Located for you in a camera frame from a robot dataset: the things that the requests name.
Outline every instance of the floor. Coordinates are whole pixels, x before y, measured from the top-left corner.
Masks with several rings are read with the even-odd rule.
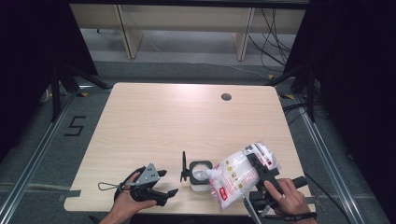
[[[98,66],[100,63],[105,62],[120,62],[120,63],[185,63],[185,64],[196,64],[197,66],[216,66],[218,68],[228,68],[241,71],[241,67],[245,66],[249,68],[250,66],[262,66],[263,69],[279,69],[281,64],[273,60],[270,56],[262,55],[254,46],[254,44],[250,41],[247,46],[247,53],[245,60],[242,62],[238,62],[236,60],[236,54],[233,46],[233,38],[232,34],[226,33],[203,33],[203,32],[169,32],[169,31],[149,31],[145,32],[144,38],[140,45],[139,51],[136,57],[133,60],[127,58],[125,48],[123,46],[122,39],[120,37],[120,32],[115,30],[100,30],[97,33],[96,30],[83,29],[81,30],[87,46],[90,50],[91,56],[95,62],[97,62]],[[266,35],[254,34],[251,35],[251,38],[255,41],[258,46],[262,46],[265,42]],[[278,39],[286,46],[285,48],[291,48],[294,40],[294,35],[279,35]],[[275,43],[274,37],[270,36],[269,38],[272,43]],[[284,62],[286,60],[281,56],[279,48],[276,46],[271,46],[266,43],[265,50],[270,55],[274,56],[280,62]],[[269,78],[268,74],[271,72],[258,72],[258,71],[250,71],[243,70],[247,74],[251,74],[257,77]],[[103,94],[98,94],[95,97],[98,98],[97,102],[103,102],[101,98],[105,97]],[[79,111],[81,108],[78,108],[79,99],[77,98],[73,103],[74,109]],[[38,120],[32,121],[32,127],[35,127],[33,130],[27,130],[25,138],[23,139],[22,146],[30,148],[31,153],[20,154],[17,150],[11,150],[10,155],[7,156],[5,162],[3,162],[0,166],[0,180],[1,180],[1,188],[0,188],[0,200],[4,200],[7,198],[7,195],[12,189],[13,183],[16,183],[21,176],[25,164],[31,159],[32,155],[34,155],[35,146],[39,144],[40,139],[33,138],[30,136],[37,135],[45,135],[46,130],[50,126],[50,123],[47,119],[50,116],[50,110],[48,109],[50,105],[43,104],[42,108],[37,110],[37,117],[40,118]],[[325,118],[326,112],[323,110],[317,110],[316,115]],[[325,160],[321,157],[323,154],[315,155],[316,158],[312,159],[312,153],[306,152],[309,148],[318,148],[320,143],[312,142],[310,144],[306,143],[306,139],[303,139],[300,135],[295,135],[296,130],[306,130],[309,125],[307,125],[306,116],[304,112],[299,111],[291,111],[288,114],[288,122],[290,125],[290,131],[293,135],[293,140],[295,141],[296,146],[304,146],[298,148],[299,155],[301,156],[301,161],[303,164],[303,168],[309,172],[314,172],[316,166],[320,166],[323,169],[323,172],[327,171],[326,181],[321,178],[324,178],[324,175],[321,174],[311,174],[317,181],[323,180],[322,182],[326,182],[323,186],[324,188],[332,189],[334,188],[335,183],[340,183],[340,180],[337,180],[336,174],[332,174],[331,171],[327,170],[327,167],[324,162]],[[362,180],[361,174],[359,170],[353,165],[353,161],[349,160],[345,156],[345,149],[342,146],[342,143],[339,141],[339,136],[336,135],[336,130],[334,127],[329,124],[328,119],[318,119],[317,125],[314,125],[314,132],[318,130],[323,136],[327,136],[327,145],[325,147],[330,148],[330,152],[332,153],[332,157],[334,158],[336,165],[339,171],[343,174],[344,179],[341,180],[341,184],[345,183],[346,188],[352,191],[352,196],[355,202],[359,205],[358,211],[353,214],[349,214],[351,217],[355,217],[356,219],[351,220],[351,223],[389,223],[383,214],[381,208],[378,206],[375,197],[370,194],[370,190],[365,184],[364,180]],[[81,140],[81,144],[89,143],[89,138]],[[67,161],[75,161],[84,155],[84,151],[72,151],[70,148],[70,153],[64,152],[64,154],[59,155],[54,152],[49,151],[48,155],[46,155],[43,160],[43,164],[39,165],[37,169],[37,173],[41,173],[41,175],[35,176],[33,183],[41,183],[38,181],[40,178],[47,179],[47,186],[44,185],[30,185],[27,189],[28,192],[36,192],[36,194],[42,194],[42,196],[37,199],[36,196],[32,196],[32,194],[26,194],[21,199],[21,205],[15,211],[14,216],[9,221],[10,223],[22,223],[26,221],[26,217],[31,217],[33,223],[37,223],[38,221],[48,222],[49,218],[53,217],[56,220],[57,214],[62,214],[64,222],[72,222],[74,223],[76,220],[85,220],[82,219],[82,214],[65,214],[64,211],[60,211],[57,206],[62,207],[63,199],[59,196],[59,191],[67,190],[67,183],[72,181],[63,177],[59,174],[64,172],[63,167],[67,167]],[[55,161],[57,156],[66,157],[68,160],[59,160],[58,163]],[[52,166],[46,166],[47,161],[51,161]],[[70,173],[75,172],[77,167],[72,167],[70,169]],[[57,180],[48,181],[48,175],[46,172],[51,170],[53,173],[57,173],[55,175]],[[56,183],[56,190],[53,189],[53,185]],[[336,199],[337,202],[343,201],[343,195],[340,195],[337,188],[331,190],[331,196]],[[318,204],[317,209],[320,210],[320,213],[323,215],[321,221],[323,223],[347,223],[346,220],[337,212],[337,208],[328,200],[328,197],[321,192],[318,193]],[[40,215],[33,216],[31,214],[27,214],[26,211],[32,205],[39,206],[38,203],[48,203],[53,202],[57,204],[56,206],[51,206],[46,211],[46,216],[40,218]],[[345,202],[344,208],[348,206],[353,206],[352,202]]]

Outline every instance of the gray floor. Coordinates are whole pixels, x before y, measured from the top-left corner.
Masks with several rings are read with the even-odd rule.
[[[269,71],[265,66],[281,70],[279,63],[268,56],[261,57],[253,44],[249,43],[243,62],[236,60],[231,34],[196,32],[146,32],[136,55],[126,57],[120,33],[113,30],[82,30],[100,78],[108,84],[118,81],[142,82],[185,82],[260,85],[267,82],[268,75],[278,77],[281,73]],[[264,43],[262,35],[252,35],[259,45]],[[294,35],[280,35],[279,39],[291,47]],[[266,48],[282,60],[277,48]],[[289,94],[292,79],[279,84],[279,94]],[[84,156],[97,120],[105,106],[110,90],[91,87],[92,84],[78,79],[85,86],[82,91],[87,97],[76,97],[67,109],[60,127],[51,140],[48,151],[40,162],[28,189],[9,223],[90,223],[88,214],[103,217],[103,213],[74,213],[63,209],[64,196],[73,182]],[[283,106],[295,104],[293,99],[281,99]],[[365,223],[389,223],[381,207],[365,183],[352,160],[346,156],[343,145],[332,121],[319,105],[315,107],[316,125],[334,159],[348,190],[355,200]],[[79,137],[66,137],[74,133],[69,124],[74,116],[85,116],[78,120],[84,126]],[[0,199],[4,200],[12,185],[19,180],[26,164],[39,145],[41,137],[50,126],[51,102],[40,106],[25,130],[21,143],[13,148],[0,164]],[[304,111],[291,110],[286,114],[290,132],[297,148],[302,166],[343,207],[340,197],[329,177],[317,146],[304,123]],[[309,188],[319,197],[317,204],[319,223],[347,223],[336,205],[315,183],[308,179]]]

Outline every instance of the snack bag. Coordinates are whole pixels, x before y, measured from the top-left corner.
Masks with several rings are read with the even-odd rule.
[[[207,170],[212,194],[217,199],[220,210],[227,208],[259,182],[259,175],[247,158],[250,153],[255,153],[262,165],[269,170],[280,169],[273,153],[263,142],[256,142]]]

